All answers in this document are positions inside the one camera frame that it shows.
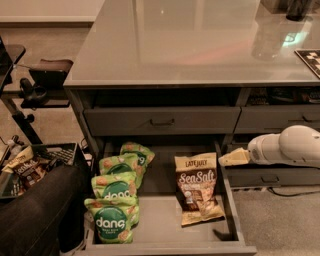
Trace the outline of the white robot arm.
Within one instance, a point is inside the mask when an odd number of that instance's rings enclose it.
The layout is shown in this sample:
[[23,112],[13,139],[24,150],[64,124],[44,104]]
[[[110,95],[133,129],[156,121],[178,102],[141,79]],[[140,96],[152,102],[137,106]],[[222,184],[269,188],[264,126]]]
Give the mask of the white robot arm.
[[320,133],[303,125],[293,125],[277,134],[255,137],[246,149],[238,148],[218,159],[221,166],[285,164],[320,167]]

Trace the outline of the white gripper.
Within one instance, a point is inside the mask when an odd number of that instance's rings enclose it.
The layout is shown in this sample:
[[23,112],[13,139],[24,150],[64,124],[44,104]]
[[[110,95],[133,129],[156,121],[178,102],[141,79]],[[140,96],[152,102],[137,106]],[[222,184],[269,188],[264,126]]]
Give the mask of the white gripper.
[[279,134],[265,134],[252,139],[248,151],[238,148],[221,156],[218,162],[221,166],[248,164],[251,160],[257,164],[271,165],[280,163],[282,155],[279,146]]

